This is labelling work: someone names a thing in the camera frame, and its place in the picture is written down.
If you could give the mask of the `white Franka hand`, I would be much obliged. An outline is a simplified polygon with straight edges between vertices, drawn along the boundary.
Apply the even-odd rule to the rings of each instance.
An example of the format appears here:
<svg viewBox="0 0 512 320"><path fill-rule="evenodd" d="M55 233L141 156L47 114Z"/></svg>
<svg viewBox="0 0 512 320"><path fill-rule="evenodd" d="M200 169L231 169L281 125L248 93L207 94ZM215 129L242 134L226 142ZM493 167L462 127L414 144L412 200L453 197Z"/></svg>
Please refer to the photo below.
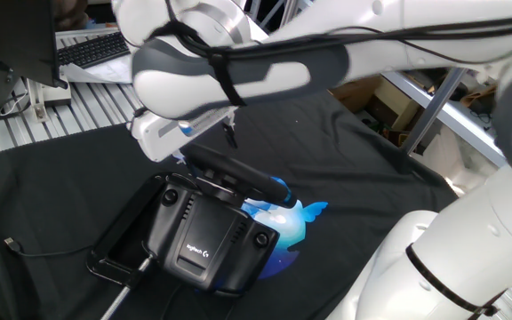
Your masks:
<svg viewBox="0 0 512 320"><path fill-rule="evenodd" d="M217 108L191 120L170 120L144 108L130 121L130 133L151 161L159 163L172 156L177 164L184 164L190 173L195 173L195 166L181 153L180 148L221 123L227 143L233 149L238 149L235 112L236 107Z"/></svg>

